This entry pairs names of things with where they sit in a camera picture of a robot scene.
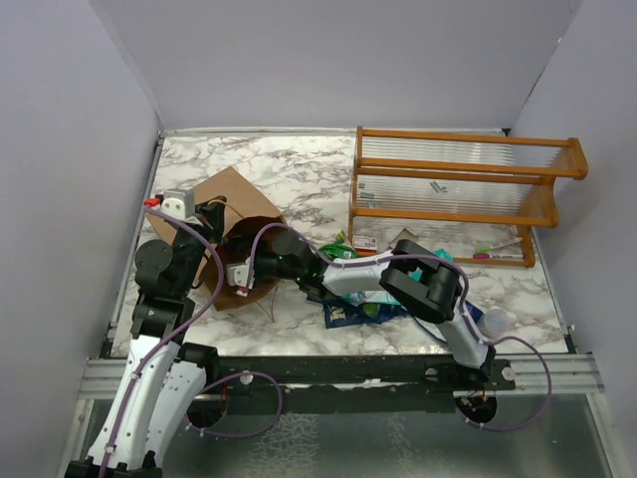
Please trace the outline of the brown paper bag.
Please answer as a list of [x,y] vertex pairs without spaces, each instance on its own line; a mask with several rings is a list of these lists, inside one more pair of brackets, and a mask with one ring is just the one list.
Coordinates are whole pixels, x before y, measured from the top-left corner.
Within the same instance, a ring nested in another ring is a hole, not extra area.
[[[248,258],[253,235],[270,223],[284,223],[283,213],[234,167],[229,166],[198,183],[193,188],[196,203],[210,205],[218,196],[226,198],[224,240],[215,244],[222,264],[242,263]],[[246,297],[235,293],[228,284],[222,286],[214,302],[218,312],[236,310],[254,304],[279,288],[278,279],[266,278],[255,284]]]

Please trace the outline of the green snack bag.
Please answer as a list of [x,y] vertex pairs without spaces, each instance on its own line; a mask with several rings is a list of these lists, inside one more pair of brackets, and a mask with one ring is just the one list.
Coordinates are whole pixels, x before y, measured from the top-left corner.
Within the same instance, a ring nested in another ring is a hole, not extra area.
[[331,242],[319,248],[319,255],[329,262],[356,259],[358,257],[358,253],[349,242],[347,234],[343,230],[340,230]]

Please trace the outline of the Kettle sea salt vinegar chips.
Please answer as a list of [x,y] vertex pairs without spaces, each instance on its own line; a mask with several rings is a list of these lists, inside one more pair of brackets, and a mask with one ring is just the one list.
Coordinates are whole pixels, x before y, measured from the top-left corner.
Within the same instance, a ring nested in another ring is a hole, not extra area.
[[353,327],[359,325],[381,325],[394,318],[408,316],[400,305],[362,303],[350,304],[343,299],[323,298],[307,294],[307,300],[322,305],[323,320],[327,329]]

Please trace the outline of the teal snack packet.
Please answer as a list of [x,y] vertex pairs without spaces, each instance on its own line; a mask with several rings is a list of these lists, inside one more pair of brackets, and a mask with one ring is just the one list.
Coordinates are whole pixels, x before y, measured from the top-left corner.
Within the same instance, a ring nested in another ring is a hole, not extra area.
[[453,264],[454,257],[445,249],[437,249],[434,255],[439,259],[441,264]]
[[386,291],[356,291],[342,296],[344,300],[359,306],[362,304],[377,304],[388,306],[399,306],[400,303]]

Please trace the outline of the blue white snack bag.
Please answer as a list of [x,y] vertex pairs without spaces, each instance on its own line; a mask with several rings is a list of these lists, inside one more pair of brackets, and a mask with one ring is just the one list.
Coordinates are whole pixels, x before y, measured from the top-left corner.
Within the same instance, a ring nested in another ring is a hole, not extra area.
[[475,325],[477,325],[484,316],[484,312],[480,308],[467,300],[460,301],[457,310],[463,321],[470,319]]

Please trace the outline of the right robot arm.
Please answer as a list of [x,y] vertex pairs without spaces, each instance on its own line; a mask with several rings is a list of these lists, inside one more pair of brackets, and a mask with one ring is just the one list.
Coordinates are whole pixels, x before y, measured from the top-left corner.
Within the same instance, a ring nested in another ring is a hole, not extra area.
[[357,293],[386,292],[409,315],[437,328],[457,364],[459,382],[479,389],[494,374],[495,349],[468,314],[468,278],[445,260],[410,240],[382,254],[330,259],[294,230],[271,246],[256,238],[249,256],[250,278],[285,279],[317,299],[341,302]]

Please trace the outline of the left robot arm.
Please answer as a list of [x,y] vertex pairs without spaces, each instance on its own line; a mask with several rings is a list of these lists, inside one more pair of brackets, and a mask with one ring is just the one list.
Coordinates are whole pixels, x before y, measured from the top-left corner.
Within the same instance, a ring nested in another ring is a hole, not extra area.
[[215,247],[226,203],[223,196],[195,204],[169,193],[145,201],[145,212],[176,234],[135,252],[138,298],[124,372],[99,435],[86,458],[69,463],[66,476],[161,476],[163,456],[196,393],[219,383],[216,350],[183,339],[203,314],[189,297],[200,264],[221,262]]

